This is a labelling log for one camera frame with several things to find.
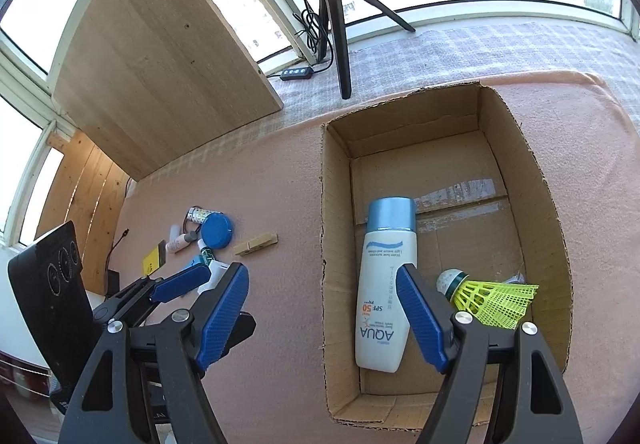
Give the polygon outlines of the yellow-green shuttlecock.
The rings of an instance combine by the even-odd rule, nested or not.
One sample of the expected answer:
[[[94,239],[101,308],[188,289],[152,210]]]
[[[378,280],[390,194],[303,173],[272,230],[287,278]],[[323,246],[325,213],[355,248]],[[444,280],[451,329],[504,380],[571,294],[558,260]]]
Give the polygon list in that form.
[[[457,311],[467,312],[485,326],[515,329],[525,317],[538,285],[519,282],[483,282],[450,268],[440,273],[436,290]]]

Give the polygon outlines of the white USB power adapter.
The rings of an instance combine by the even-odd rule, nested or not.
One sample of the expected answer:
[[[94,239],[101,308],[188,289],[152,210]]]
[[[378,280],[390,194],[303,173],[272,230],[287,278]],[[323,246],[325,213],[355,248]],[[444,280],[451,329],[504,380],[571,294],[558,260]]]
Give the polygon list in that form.
[[[208,268],[210,271],[209,280],[198,287],[198,294],[204,294],[204,292],[208,290],[213,290],[218,285],[218,282],[224,277],[226,271],[229,268],[229,265],[224,262],[220,262],[217,260],[211,260],[208,264]]]

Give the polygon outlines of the black tripod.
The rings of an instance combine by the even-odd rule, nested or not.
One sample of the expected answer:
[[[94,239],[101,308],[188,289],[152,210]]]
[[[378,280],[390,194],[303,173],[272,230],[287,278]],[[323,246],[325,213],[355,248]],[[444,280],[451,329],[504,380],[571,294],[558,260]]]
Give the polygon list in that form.
[[[405,21],[400,15],[384,5],[380,0],[363,0],[374,6],[384,16],[396,22],[398,26],[409,32],[416,28]],[[346,36],[346,24],[342,0],[319,0],[319,18],[321,31],[333,37],[334,63],[337,69],[338,83],[341,97],[349,100],[352,97],[352,77],[350,76],[349,54]]]

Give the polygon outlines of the green white lip balm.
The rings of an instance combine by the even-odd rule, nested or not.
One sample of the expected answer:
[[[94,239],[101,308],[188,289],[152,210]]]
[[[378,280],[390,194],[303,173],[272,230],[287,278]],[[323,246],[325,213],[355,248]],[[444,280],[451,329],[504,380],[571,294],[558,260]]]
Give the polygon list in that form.
[[[206,245],[206,242],[204,242],[202,238],[198,240],[198,250],[200,250],[201,259],[204,264],[209,265],[215,260],[213,250]]]

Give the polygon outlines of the light wooden board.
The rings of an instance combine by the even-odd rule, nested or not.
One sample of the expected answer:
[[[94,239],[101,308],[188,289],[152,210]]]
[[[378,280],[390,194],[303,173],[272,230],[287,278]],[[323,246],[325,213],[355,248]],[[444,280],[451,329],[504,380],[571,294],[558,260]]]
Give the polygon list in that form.
[[[212,0],[77,0],[49,77],[62,111],[136,181],[282,107]]]

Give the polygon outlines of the yellow black card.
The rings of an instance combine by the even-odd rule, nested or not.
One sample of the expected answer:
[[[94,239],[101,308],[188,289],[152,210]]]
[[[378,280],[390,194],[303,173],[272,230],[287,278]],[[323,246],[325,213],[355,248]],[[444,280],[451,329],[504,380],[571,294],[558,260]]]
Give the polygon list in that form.
[[[166,242],[161,240],[142,260],[142,275],[151,276],[166,263]]]

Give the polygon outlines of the wooden clothespin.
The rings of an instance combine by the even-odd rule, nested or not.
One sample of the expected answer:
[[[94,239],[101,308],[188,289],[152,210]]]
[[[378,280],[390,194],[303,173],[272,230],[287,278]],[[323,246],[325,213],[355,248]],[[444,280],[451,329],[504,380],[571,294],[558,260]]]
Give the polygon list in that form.
[[[278,241],[277,233],[264,233],[239,242],[232,248],[232,251],[235,256],[248,256],[251,253],[275,245]]]

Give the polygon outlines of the patterned white lighter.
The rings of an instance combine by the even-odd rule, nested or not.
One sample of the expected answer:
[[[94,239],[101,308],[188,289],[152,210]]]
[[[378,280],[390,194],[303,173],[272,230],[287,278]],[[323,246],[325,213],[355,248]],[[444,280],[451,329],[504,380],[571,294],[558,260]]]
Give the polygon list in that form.
[[[212,214],[217,214],[217,211],[200,206],[192,206],[188,212],[186,212],[186,222],[202,225]]]

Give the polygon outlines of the white AQUA sunscreen bottle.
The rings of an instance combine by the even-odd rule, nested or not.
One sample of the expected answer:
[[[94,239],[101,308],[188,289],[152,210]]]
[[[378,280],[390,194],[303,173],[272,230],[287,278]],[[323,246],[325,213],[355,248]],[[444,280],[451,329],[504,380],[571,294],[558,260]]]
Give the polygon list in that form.
[[[416,205],[408,197],[385,197],[369,206],[356,304],[355,360],[358,367],[398,371],[409,322],[396,291],[396,275],[418,262]]]

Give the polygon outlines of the small white tube grey cap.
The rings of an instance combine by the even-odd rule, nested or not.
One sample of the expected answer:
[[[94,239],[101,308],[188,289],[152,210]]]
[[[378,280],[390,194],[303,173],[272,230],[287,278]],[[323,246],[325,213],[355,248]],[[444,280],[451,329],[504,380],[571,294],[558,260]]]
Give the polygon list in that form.
[[[197,230],[188,230],[185,232],[179,225],[171,225],[169,229],[169,240],[165,244],[165,249],[170,254],[175,254],[186,247],[189,247],[192,242],[198,240]]]

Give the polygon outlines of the open cardboard box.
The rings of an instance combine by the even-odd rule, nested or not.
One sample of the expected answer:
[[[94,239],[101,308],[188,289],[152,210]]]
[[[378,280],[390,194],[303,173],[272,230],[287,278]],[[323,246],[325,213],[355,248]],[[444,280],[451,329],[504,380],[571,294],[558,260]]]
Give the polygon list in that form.
[[[356,297],[369,204],[416,204],[418,269],[477,280],[523,275],[538,288],[527,316],[564,366],[573,290],[544,174],[500,94],[477,83],[416,91],[329,121],[322,147],[322,301],[326,406],[340,424],[420,430],[442,376],[410,342],[393,374],[355,360]]]

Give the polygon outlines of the round blue case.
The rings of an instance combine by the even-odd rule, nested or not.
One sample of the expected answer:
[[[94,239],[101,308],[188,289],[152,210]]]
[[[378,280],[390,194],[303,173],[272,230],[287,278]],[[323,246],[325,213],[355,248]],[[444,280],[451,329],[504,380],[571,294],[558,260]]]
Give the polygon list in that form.
[[[214,250],[224,249],[232,241],[233,224],[225,214],[212,212],[206,216],[200,233],[206,247]]]

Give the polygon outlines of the checked grey bedsheet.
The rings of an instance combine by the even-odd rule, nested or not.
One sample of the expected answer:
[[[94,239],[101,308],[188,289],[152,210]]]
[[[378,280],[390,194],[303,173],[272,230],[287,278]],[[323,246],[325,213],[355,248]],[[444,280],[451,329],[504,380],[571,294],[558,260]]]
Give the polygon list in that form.
[[[140,192],[184,169],[329,112],[387,95],[505,74],[579,71],[603,79],[639,120],[639,43],[612,29],[554,19],[472,20],[428,28],[416,36],[360,46],[350,54],[352,96],[342,100],[337,78],[274,82],[283,107],[216,138],[134,184]]]

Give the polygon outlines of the knotty pine wall panel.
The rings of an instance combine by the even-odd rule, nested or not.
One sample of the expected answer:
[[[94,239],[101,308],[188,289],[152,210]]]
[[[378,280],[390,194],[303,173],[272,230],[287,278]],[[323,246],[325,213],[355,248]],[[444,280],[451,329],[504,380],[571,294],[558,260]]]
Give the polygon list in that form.
[[[116,238],[129,175],[81,130],[62,146],[62,153],[36,235],[72,221],[82,282],[87,290],[105,294],[107,253]]]

